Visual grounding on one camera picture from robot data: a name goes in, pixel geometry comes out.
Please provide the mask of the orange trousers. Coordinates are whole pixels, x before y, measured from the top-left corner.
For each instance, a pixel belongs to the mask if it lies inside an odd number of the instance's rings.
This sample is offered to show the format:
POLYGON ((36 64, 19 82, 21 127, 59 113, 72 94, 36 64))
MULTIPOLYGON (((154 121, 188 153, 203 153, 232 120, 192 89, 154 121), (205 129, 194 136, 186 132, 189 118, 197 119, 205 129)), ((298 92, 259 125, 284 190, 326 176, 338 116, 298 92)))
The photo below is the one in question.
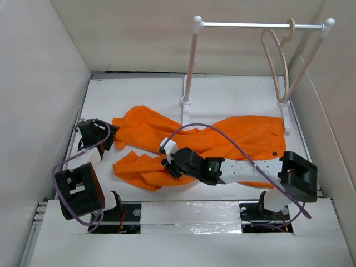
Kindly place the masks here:
MULTIPOLYGON (((135 106, 112 123, 119 127, 115 134, 117 149, 131 145, 149 152, 158 152, 162 140, 181 126, 146 106, 135 106)), ((286 150, 282 119, 269 116, 233 116, 215 123, 213 128, 181 130, 173 140, 179 148, 188 147, 202 157, 232 160, 245 159, 234 143, 253 160, 274 159, 286 150)), ((194 178, 186 175, 173 178, 162 166, 162 159, 131 151, 113 165, 113 172, 124 182, 148 191, 193 182, 194 178)))

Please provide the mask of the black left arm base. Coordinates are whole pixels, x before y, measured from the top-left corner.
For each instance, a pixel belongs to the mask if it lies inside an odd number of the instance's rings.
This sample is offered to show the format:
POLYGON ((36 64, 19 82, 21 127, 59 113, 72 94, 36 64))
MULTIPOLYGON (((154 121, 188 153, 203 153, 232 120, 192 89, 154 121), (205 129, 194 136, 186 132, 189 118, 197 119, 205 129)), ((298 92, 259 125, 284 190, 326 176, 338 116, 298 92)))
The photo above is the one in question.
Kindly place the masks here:
POLYGON ((141 202, 123 202, 119 194, 104 194, 103 219, 88 227, 92 234, 139 234, 141 232, 141 202))

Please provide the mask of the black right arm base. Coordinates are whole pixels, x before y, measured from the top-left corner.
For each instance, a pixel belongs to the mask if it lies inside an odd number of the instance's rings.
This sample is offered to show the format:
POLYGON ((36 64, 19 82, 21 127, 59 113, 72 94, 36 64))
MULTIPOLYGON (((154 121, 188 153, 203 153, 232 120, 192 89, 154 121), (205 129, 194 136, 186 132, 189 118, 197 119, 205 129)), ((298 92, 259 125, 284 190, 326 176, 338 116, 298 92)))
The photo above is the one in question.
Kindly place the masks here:
POLYGON ((239 201, 242 233, 293 233, 289 209, 284 206, 279 212, 264 209, 265 191, 259 200, 239 201))

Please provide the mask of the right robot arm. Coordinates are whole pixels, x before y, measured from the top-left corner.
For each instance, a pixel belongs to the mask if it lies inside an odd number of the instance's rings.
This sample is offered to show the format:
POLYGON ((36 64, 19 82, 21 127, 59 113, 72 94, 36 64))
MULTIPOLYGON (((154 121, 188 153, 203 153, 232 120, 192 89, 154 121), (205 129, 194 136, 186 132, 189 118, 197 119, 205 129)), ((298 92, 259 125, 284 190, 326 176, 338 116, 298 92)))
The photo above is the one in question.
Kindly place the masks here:
POLYGON ((314 203, 318 198, 318 168, 292 151, 285 151, 281 158, 251 163, 204 158, 186 147, 171 151, 161 163, 175 179, 186 175, 210 186, 246 184, 264 188, 257 205, 263 219, 270 219, 292 202, 314 203))

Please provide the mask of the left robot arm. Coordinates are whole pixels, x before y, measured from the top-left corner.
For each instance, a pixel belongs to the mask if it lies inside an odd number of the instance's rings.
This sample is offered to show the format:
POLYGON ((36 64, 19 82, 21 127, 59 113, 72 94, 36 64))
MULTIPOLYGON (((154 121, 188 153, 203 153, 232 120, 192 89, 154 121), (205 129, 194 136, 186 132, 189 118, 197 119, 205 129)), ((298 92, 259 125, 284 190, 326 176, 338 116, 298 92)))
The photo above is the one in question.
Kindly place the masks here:
POLYGON ((115 191, 104 193, 95 173, 95 165, 108 151, 120 128, 107 122, 82 120, 75 126, 81 136, 77 154, 67 160, 70 169, 55 171, 54 186, 60 198, 60 207, 66 220, 103 213, 104 218, 119 220, 124 213, 123 203, 115 191))

